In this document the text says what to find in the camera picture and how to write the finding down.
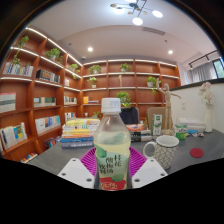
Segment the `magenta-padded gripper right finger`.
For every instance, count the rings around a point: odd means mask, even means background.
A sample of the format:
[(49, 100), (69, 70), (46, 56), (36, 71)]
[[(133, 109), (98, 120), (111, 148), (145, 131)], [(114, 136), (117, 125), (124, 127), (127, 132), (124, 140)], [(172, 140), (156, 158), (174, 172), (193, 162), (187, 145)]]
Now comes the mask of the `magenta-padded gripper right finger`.
[(128, 188), (141, 188), (167, 176), (166, 171), (153, 158), (146, 158), (134, 148), (130, 148)]

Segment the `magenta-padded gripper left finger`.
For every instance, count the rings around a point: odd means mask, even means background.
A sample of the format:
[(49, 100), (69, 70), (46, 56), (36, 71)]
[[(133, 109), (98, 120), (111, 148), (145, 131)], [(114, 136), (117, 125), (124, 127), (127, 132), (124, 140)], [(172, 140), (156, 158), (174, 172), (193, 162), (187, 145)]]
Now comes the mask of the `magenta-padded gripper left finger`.
[(97, 175), (95, 151), (92, 148), (80, 158), (71, 158), (58, 176), (78, 186), (93, 189)]

